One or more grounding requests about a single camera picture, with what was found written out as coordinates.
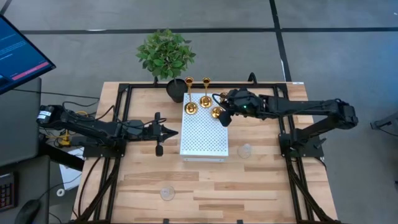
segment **white pegboard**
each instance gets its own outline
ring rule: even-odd
[[[186,114],[184,106],[189,102],[188,93],[184,94],[182,106],[182,130],[180,155],[186,161],[208,161],[208,158],[228,157],[228,129],[220,121],[211,116],[211,111],[217,106],[213,102],[209,108],[200,106],[200,98],[204,93],[192,93],[192,101],[198,105],[195,114]]]

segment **wooden table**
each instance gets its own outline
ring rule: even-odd
[[[115,104],[118,85],[118,82],[104,83],[97,116]],[[304,84],[287,83],[287,87],[290,100],[308,100]],[[209,88],[209,92],[223,91],[229,89]],[[249,88],[249,91],[273,95],[270,89]],[[192,92],[204,92],[204,89]],[[128,119],[146,122],[154,118],[155,112],[160,112],[167,118],[164,123],[167,128],[181,132],[182,107],[181,103],[173,103],[163,88],[136,88]],[[103,121],[111,121],[112,116],[108,114]],[[294,116],[294,121],[297,128],[313,123],[311,116]],[[228,126],[229,157],[224,163],[183,162],[179,155],[180,134],[166,140],[162,157],[155,156],[155,142],[129,143],[121,160],[112,223],[161,223],[163,218],[169,218],[171,223],[236,223],[239,219],[245,223],[294,223],[292,196],[285,160],[280,156],[278,134],[277,119],[261,121],[234,116]],[[237,149],[246,143],[252,146],[252,155],[242,159]],[[95,160],[85,162],[78,196]],[[304,158],[303,163],[310,193],[326,214],[336,218],[325,168],[313,158]],[[90,175],[82,211],[98,191],[102,168],[103,159]],[[160,197],[160,189],[168,185],[176,194],[173,200],[166,202]],[[299,197],[306,219],[300,191]],[[108,195],[105,195],[102,218],[107,202]]]

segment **brass candle holder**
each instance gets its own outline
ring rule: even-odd
[[[211,107],[211,98],[207,96],[207,87],[210,84],[210,78],[204,78],[202,82],[205,86],[205,95],[200,98],[200,106],[203,108],[209,108]]]
[[[224,110],[222,109],[222,107],[220,106],[216,106],[212,109],[211,111],[211,116],[214,118],[218,118],[221,114],[221,112],[223,112]]]
[[[193,83],[193,78],[192,77],[187,77],[185,79],[185,83],[188,86],[189,103],[187,103],[184,106],[184,109],[185,109],[185,112],[187,114],[189,114],[189,115],[195,114],[195,113],[198,112],[198,105],[196,103],[192,102],[192,98],[191,98],[191,86],[192,86],[192,83]]]

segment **computer monitor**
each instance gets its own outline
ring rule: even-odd
[[[0,95],[53,69],[55,65],[0,15]]]

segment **black plant pot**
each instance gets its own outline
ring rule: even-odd
[[[174,102],[181,103],[184,101],[184,93],[188,91],[188,87],[182,79],[176,78],[175,82],[174,80],[169,81],[166,86],[166,91]]]

